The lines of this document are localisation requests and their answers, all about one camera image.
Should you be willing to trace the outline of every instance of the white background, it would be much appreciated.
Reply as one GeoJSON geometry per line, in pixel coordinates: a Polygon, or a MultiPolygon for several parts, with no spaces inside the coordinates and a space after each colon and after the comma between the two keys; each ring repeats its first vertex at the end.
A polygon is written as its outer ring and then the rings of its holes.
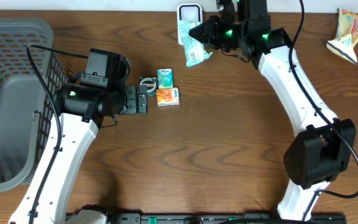
{"type": "MultiPolygon", "coordinates": [[[[300,12],[299,0],[267,0],[269,12],[300,12]]],[[[303,0],[306,12],[337,12],[341,7],[358,13],[358,0],[303,0]]],[[[215,0],[0,0],[0,9],[176,11],[181,3],[198,3],[215,12],[215,0]]]]}

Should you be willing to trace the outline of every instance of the wooden surface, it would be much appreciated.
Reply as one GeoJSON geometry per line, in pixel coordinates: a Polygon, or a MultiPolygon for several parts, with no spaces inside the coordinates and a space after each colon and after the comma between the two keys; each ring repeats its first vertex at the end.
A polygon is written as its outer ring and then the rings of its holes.
{"type": "MultiPolygon", "coordinates": [[[[88,54],[96,47],[125,55],[132,65],[130,85],[158,68],[174,70],[181,105],[159,108],[150,99],[147,115],[120,116],[116,127],[100,130],[81,165],[69,212],[95,203],[115,211],[240,213],[272,210],[282,199],[288,183],[283,154],[294,137],[278,97],[251,64],[218,51],[187,68],[175,13],[0,11],[0,17],[44,19],[56,49],[88,54]]],[[[299,21],[299,14],[272,14],[272,27],[284,27],[290,37],[299,21]]],[[[307,14],[296,49],[325,103],[355,123],[358,153],[358,66],[324,44],[334,38],[336,24],[337,14],[307,14]]],[[[86,65],[65,56],[60,61],[70,75],[86,65]]],[[[8,221],[27,188],[0,193],[0,223],[8,221]]],[[[350,194],[357,188],[351,160],[328,189],[350,194]]],[[[313,211],[343,212],[348,223],[358,223],[358,198],[323,195],[313,211]]]]}

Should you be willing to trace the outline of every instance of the orange packet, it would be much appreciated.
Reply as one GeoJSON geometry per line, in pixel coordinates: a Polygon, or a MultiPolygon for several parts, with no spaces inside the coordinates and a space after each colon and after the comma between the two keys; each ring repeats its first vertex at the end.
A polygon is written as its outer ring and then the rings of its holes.
{"type": "Polygon", "coordinates": [[[179,105],[179,89],[158,89],[157,90],[158,106],[179,105]]]}

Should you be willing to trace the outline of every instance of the small package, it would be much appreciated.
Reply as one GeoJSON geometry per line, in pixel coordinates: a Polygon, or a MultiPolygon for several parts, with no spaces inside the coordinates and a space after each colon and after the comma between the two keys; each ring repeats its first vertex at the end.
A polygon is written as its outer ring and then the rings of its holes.
{"type": "Polygon", "coordinates": [[[172,68],[158,69],[158,88],[167,89],[173,88],[173,72],[172,68]]]}
{"type": "Polygon", "coordinates": [[[158,79],[157,77],[139,78],[139,85],[146,86],[147,96],[157,96],[158,79]]]}
{"type": "Polygon", "coordinates": [[[201,63],[204,60],[209,59],[209,57],[212,55],[212,52],[207,53],[205,51],[204,45],[202,43],[189,36],[190,29],[200,24],[201,22],[178,21],[178,29],[180,31],[183,46],[185,48],[187,67],[201,63]]]}
{"type": "Polygon", "coordinates": [[[158,106],[179,105],[179,89],[159,89],[157,90],[158,106]]]}
{"type": "Polygon", "coordinates": [[[338,27],[334,40],[326,41],[327,48],[334,54],[357,64],[354,47],[358,43],[358,15],[339,9],[338,27]]]}

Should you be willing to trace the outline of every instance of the gray bin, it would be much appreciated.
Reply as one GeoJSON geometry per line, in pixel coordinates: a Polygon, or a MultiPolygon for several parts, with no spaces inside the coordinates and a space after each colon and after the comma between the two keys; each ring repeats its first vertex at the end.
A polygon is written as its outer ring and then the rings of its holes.
{"type": "MultiPolygon", "coordinates": [[[[26,54],[27,44],[53,45],[39,19],[0,19],[0,191],[32,180],[47,143],[52,110],[26,54]]],[[[56,55],[32,49],[52,94],[67,82],[56,55]]]]}

